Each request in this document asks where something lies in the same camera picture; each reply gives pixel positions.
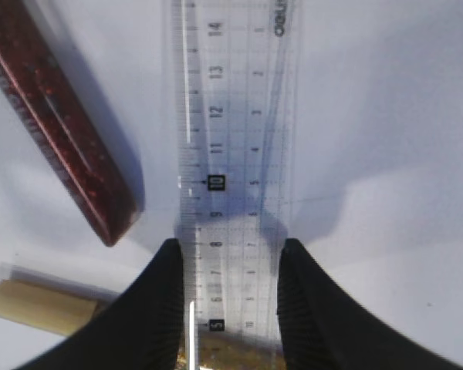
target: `white surface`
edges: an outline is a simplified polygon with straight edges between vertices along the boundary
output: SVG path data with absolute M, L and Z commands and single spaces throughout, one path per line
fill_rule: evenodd
M 162 5 L 35 3 L 146 210 L 103 247 L 0 93 L 0 264 L 122 291 L 178 209 Z M 379 318 L 463 364 L 463 0 L 305 0 L 303 14 L 291 235 Z M 58 340 L 0 320 L 0 369 Z

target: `transparent ruler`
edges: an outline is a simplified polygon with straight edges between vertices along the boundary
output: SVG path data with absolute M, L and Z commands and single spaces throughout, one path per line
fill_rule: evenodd
M 300 7 L 171 3 L 188 368 L 251 348 L 277 367 Z

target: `black rubber grip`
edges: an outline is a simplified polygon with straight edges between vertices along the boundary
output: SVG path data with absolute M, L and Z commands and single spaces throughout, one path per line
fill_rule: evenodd
M 362 308 L 297 239 L 282 251 L 278 316 L 288 370 L 463 369 Z
M 183 328 L 183 260 L 169 239 L 111 306 L 19 369 L 174 370 Z

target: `beige cylinder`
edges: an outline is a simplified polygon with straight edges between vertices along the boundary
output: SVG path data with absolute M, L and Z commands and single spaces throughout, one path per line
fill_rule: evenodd
M 0 318 L 69 336 L 96 314 L 98 302 L 22 281 L 0 283 Z

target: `speckled red case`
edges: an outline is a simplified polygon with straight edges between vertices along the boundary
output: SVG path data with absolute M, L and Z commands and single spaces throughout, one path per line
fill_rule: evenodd
M 91 227 L 114 245 L 136 202 L 19 0 L 0 0 L 0 87 Z

